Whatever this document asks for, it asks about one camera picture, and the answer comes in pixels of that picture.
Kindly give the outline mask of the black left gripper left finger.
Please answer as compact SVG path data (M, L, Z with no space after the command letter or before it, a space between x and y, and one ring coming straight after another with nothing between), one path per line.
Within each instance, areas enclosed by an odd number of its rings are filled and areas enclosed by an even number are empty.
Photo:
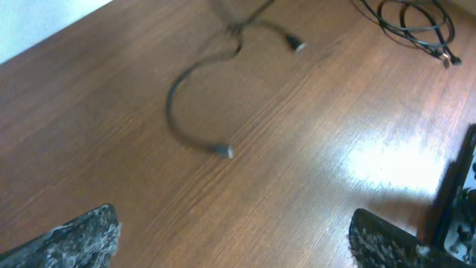
M106 203L1 253L1 266L109 267L120 233L116 210Z

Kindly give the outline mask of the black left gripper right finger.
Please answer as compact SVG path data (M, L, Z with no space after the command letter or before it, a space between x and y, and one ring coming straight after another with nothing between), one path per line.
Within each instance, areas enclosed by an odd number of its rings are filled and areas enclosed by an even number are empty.
M470 268L364 208L353 213L348 241L361 268Z

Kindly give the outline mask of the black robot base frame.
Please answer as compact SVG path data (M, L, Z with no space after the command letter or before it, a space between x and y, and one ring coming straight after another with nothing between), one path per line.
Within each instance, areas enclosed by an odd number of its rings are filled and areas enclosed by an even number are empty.
M428 217L427 239L475 266L475 124L468 125L458 156L440 183Z

